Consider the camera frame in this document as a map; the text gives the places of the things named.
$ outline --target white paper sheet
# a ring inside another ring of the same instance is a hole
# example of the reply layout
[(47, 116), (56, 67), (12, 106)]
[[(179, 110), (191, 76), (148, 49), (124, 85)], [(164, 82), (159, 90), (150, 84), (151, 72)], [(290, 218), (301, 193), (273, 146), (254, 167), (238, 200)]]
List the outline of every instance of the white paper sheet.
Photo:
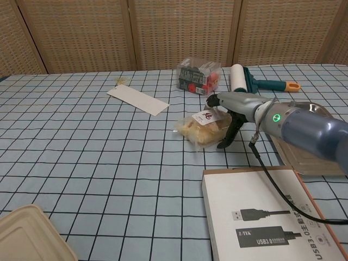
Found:
[(108, 91), (108, 95), (123, 100), (124, 102), (150, 113), (153, 116), (157, 116), (157, 114), (169, 106), (168, 103), (143, 94), (142, 92), (134, 90), (133, 88), (123, 84), (118, 85), (116, 88)]

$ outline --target plastic container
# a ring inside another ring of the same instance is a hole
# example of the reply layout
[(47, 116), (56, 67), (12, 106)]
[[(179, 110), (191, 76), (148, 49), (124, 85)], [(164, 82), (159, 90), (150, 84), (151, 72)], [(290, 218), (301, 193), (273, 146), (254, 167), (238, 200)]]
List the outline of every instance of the plastic container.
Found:
[(196, 94), (210, 95), (218, 87), (220, 74), (220, 63), (188, 57), (177, 66), (177, 86)]

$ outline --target wicker panel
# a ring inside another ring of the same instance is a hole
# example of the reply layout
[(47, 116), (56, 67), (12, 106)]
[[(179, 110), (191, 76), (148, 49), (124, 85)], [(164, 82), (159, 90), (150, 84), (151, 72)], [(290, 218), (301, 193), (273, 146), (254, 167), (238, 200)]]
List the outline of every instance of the wicker panel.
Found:
[(314, 63), (342, 1), (243, 1), (233, 62)]
[(345, 16), (333, 46), (330, 47), (327, 63), (348, 65), (348, 16)]
[(45, 73), (34, 44), (26, 37), (15, 13), (16, 6), (8, 0), (0, 1), (0, 78), (11, 74)]
[(130, 0), (139, 69), (172, 69), (188, 56), (225, 65), (234, 2)]
[(131, 60), (134, 48), (127, 46), (120, 1), (19, 3), (49, 73), (136, 69), (135, 60)]

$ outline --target white card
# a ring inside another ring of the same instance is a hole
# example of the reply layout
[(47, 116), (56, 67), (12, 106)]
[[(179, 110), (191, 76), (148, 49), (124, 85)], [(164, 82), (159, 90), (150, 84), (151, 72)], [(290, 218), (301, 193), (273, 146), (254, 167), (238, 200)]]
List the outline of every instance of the white card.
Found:
[(123, 84), (116, 86), (116, 88), (108, 91), (108, 95), (118, 98), (124, 102), (129, 103), (150, 113), (153, 116), (157, 116), (161, 111), (169, 106), (168, 103), (155, 99), (149, 95), (143, 94), (140, 91), (134, 90)]
[(192, 118), (194, 118), (200, 125), (203, 126), (222, 119), (221, 115), (215, 108), (200, 111), (199, 113), (192, 115)]

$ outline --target table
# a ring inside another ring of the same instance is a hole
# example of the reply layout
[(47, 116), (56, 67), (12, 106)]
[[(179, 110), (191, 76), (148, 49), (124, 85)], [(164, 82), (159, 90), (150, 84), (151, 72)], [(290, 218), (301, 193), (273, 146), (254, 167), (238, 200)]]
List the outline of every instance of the table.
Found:
[[(261, 90), (280, 101), (319, 103), (348, 120), (348, 66), (250, 67), (257, 79), (296, 80), (299, 93)], [(171, 105), (157, 117), (106, 92), (115, 78)], [(204, 152), (173, 132), (205, 97), (176, 88), (172, 70), (14, 75), (0, 82), (1, 216), (35, 203), (80, 260), (212, 259), (201, 180), (204, 169), (257, 166), (245, 124), (225, 151)], [(227, 91), (223, 69), (217, 91)], [(257, 143), (280, 165), (272, 142)], [(346, 177), (303, 177), (327, 218), (347, 219)], [(348, 226), (333, 226), (348, 250)]]

